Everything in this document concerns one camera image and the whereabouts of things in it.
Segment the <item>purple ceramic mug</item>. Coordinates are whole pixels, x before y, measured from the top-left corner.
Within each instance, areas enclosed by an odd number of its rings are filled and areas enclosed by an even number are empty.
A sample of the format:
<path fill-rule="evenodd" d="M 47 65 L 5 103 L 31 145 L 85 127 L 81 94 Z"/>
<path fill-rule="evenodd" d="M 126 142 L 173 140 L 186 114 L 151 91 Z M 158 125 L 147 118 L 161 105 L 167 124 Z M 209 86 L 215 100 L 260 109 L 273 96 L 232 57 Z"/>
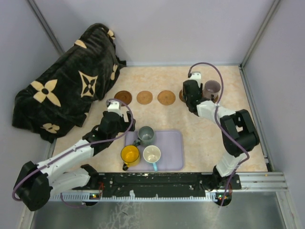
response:
<path fill-rule="evenodd" d="M 219 94 L 221 85 L 215 80 L 209 80 L 205 83 L 203 94 Z"/>

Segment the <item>grey ceramic mug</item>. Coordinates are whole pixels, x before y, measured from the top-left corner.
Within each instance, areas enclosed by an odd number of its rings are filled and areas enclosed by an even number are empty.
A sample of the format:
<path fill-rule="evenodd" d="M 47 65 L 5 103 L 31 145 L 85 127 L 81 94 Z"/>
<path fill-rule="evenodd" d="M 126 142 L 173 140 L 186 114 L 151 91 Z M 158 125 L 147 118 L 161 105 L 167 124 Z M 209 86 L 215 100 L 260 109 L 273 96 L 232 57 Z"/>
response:
<path fill-rule="evenodd" d="M 143 126 L 138 131 L 138 137 L 134 140 L 133 146 L 149 146 L 155 139 L 155 132 L 149 126 Z"/>

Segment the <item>light woven rattan coaster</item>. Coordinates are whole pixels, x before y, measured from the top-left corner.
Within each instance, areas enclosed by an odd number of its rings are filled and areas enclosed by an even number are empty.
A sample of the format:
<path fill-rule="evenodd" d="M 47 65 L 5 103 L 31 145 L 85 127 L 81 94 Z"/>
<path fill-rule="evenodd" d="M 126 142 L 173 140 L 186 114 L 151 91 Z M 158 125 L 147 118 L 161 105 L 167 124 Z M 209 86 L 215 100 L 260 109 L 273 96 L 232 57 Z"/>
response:
<path fill-rule="evenodd" d="M 153 95 L 149 91 L 141 91 L 137 94 L 136 99 L 138 103 L 146 105 L 153 100 Z"/>

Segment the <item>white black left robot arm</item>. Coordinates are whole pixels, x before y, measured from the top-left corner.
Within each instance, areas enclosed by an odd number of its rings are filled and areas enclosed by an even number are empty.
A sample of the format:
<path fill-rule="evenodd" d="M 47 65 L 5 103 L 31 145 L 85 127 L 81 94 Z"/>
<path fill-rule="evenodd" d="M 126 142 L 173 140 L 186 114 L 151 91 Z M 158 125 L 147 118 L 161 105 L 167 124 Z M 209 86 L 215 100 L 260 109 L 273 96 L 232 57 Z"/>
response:
<path fill-rule="evenodd" d="M 62 153 L 39 163 L 27 162 L 21 168 L 13 188 L 12 198 L 23 202 L 30 211 L 42 208 L 51 197 L 71 189 L 94 189 L 99 173 L 89 164 L 69 171 L 74 165 L 96 156 L 113 141 L 135 130 L 133 113 L 128 121 L 117 112 L 103 112 L 101 123 Z"/>

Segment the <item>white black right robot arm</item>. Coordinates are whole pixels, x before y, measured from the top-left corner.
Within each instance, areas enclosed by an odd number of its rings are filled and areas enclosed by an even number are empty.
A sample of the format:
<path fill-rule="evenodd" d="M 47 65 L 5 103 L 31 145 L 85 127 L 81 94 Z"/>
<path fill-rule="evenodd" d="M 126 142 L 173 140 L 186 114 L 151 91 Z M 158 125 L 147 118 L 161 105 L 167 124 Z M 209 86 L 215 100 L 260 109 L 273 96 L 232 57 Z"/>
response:
<path fill-rule="evenodd" d="M 233 111 L 204 98 L 202 87 L 196 80 L 187 80 L 183 82 L 182 95 L 191 113 L 213 121 L 221 129 L 225 153 L 213 168 L 209 188 L 222 189 L 240 164 L 249 159 L 249 152 L 260 139 L 247 110 Z"/>

